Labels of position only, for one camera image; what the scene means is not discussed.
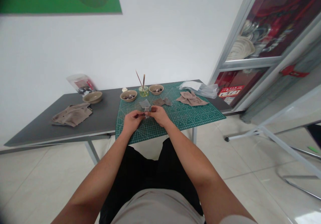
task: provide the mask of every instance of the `beige bowl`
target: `beige bowl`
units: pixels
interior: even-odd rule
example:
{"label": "beige bowl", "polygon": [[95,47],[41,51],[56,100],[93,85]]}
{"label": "beige bowl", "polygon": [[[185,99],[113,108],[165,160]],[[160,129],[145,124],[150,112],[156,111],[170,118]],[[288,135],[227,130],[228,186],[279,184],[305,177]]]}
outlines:
{"label": "beige bowl", "polygon": [[103,93],[100,91],[91,92],[83,97],[83,101],[96,104],[103,99]]}
{"label": "beige bowl", "polygon": [[[132,98],[132,99],[129,99],[129,100],[124,100],[124,99],[123,99],[123,97],[125,97],[125,96],[128,97],[129,95],[135,95],[135,97]],[[125,91],[124,93],[122,93],[122,94],[120,95],[120,98],[121,98],[123,101],[132,102],[132,101],[134,101],[134,100],[137,98],[137,92],[136,92],[135,90],[127,90],[127,91]]]}
{"label": "beige bowl", "polygon": [[[160,92],[153,92],[156,89],[162,89]],[[160,95],[163,91],[164,91],[164,86],[163,85],[151,85],[149,87],[149,91],[153,94],[153,95]]]}

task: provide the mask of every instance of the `wooden stick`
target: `wooden stick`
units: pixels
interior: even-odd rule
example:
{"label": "wooden stick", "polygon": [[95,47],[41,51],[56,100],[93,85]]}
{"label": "wooden stick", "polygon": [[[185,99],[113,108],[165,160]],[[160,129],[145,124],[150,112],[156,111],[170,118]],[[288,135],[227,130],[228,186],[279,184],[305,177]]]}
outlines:
{"label": "wooden stick", "polygon": [[143,88],[143,85],[141,84],[141,81],[140,81],[140,78],[139,78],[139,76],[138,76],[137,70],[135,70],[135,71],[136,71],[136,74],[137,74],[138,80],[139,80],[139,82],[140,82],[140,85],[141,85],[141,87]]}
{"label": "wooden stick", "polygon": [[143,90],[144,90],[144,87],[145,87],[145,74],[144,74],[144,79],[143,79]]}

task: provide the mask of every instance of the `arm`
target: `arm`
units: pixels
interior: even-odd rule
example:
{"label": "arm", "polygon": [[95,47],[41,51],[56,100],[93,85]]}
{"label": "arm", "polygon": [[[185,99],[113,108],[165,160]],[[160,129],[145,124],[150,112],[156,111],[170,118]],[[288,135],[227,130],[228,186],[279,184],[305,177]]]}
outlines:
{"label": "arm", "polygon": [[144,113],[138,110],[125,116],[120,136],[83,180],[52,224],[95,223],[114,183],[127,143],[144,118]]}
{"label": "arm", "polygon": [[207,223],[219,223],[229,215],[241,215],[254,220],[203,152],[173,124],[162,107],[152,106],[151,112],[145,114],[154,117],[166,129],[176,154],[197,191]]}

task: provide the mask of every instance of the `plastic bag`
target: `plastic bag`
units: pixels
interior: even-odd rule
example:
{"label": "plastic bag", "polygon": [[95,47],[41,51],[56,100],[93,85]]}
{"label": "plastic bag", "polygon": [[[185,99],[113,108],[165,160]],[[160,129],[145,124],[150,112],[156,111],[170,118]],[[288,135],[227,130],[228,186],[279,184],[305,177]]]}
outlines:
{"label": "plastic bag", "polygon": [[217,92],[219,91],[217,84],[207,86],[206,84],[196,81],[185,81],[180,85],[179,89],[193,90],[195,94],[211,99],[215,99],[217,97]]}

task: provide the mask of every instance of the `bowl with small pieces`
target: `bowl with small pieces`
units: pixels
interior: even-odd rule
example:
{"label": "bowl with small pieces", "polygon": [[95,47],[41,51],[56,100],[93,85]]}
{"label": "bowl with small pieces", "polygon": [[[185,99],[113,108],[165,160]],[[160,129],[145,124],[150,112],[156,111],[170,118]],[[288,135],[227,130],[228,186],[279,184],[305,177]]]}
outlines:
{"label": "bowl with small pieces", "polygon": [[153,94],[153,95],[160,95],[164,90],[164,86],[163,85],[151,85],[149,87],[149,91]]}
{"label": "bowl with small pieces", "polygon": [[126,102],[132,102],[136,99],[137,92],[135,90],[127,90],[120,95],[120,98]]}

